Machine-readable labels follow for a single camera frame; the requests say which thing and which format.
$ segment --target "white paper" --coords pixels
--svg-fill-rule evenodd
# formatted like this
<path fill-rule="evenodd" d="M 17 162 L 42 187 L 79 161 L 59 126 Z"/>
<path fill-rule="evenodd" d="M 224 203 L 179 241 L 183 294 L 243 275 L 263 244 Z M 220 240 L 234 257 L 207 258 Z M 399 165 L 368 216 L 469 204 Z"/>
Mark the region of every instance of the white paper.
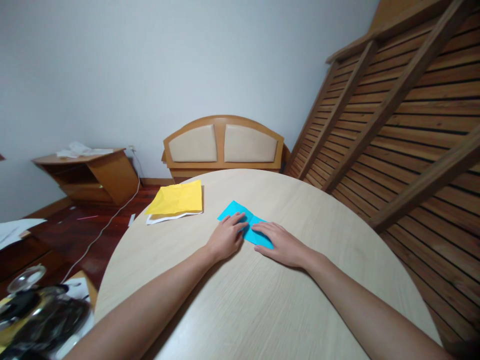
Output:
<path fill-rule="evenodd" d="M 128 222 L 128 227 L 130 227 L 134 223 L 134 220 L 135 220 L 135 214 L 132 214 L 130 216 L 130 221 Z"/>
<path fill-rule="evenodd" d="M 183 218 L 184 216 L 187 216 L 187 215 L 198 215 L 198 214 L 203 214 L 203 211 L 202 212 L 186 212 L 186 213 L 183 213 L 181 215 L 171 216 L 171 217 L 162 217 L 160 219 L 155 219 L 155 220 L 151 220 L 151 217 L 155 216 L 155 215 L 148 215 L 148 218 L 146 219 L 146 224 L 147 225 L 152 225 L 152 224 L 156 224 L 156 223 L 161 223 L 162 221 L 180 219 L 180 218 Z"/>
<path fill-rule="evenodd" d="M 58 158 L 72 158 L 76 159 L 81 156 L 93 156 L 93 155 L 105 155 L 113 153 L 113 149 L 92 149 L 83 145 L 81 142 L 74 141 L 68 145 L 68 149 L 60 150 L 56 152 Z"/>
<path fill-rule="evenodd" d="M 0 223 L 0 250 L 20 241 L 20 234 L 35 225 L 46 222 L 45 219 L 21 219 Z"/>

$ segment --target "wooden chair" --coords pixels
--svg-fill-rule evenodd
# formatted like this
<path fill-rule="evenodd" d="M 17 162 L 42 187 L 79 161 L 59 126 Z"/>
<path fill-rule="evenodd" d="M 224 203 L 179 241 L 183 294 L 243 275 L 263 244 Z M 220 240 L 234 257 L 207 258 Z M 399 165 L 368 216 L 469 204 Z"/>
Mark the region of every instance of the wooden chair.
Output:
<path fill-rule="evenodd" d="M 162 160 L 176 184 L 223 169 L 280 172 L 290 155 L 284 138 L 246 117 L 213 115 L 194 120 L 167 137 Z"/>

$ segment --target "papers on nightstand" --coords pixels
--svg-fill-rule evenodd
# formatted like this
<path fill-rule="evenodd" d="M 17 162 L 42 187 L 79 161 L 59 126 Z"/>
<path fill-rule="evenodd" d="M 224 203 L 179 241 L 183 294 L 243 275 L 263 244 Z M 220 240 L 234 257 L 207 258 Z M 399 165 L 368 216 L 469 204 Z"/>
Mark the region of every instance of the papers on nightstand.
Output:
<path fill-rule="evenodd" d="M 76 159 L 81 156 L 106 155 L 113 152 L 113 149 L 92 149 L 83 145 L 81 142 L 74 141 L 68 145 L 68 149 L 57 151 L 56 156 L 58 158 Z"/>

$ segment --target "drawer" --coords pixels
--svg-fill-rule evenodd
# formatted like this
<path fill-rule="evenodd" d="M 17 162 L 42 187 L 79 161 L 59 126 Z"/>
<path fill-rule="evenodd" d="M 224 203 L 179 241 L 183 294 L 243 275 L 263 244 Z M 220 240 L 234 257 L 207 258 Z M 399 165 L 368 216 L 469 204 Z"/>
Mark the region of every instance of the drawer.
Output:
<path fill-rule="evenodd" d="M 72 200 L 111 203 L 109 193 L 98 182 L 83 182 L 61 185 Z"/>

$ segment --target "wooden cabinet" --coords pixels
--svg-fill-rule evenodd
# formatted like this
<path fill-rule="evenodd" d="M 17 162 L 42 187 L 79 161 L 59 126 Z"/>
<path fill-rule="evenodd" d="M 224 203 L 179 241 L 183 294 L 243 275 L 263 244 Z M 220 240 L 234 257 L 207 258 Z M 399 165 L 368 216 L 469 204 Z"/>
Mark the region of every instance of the wooden cabinet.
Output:
<path fill-rule="evenodd" d="M 79 158 L 49 155 L 33 162 L 47 172 L 73 201 L 119 205 L 137 191 L 139 179 L 124 148 Z"/>

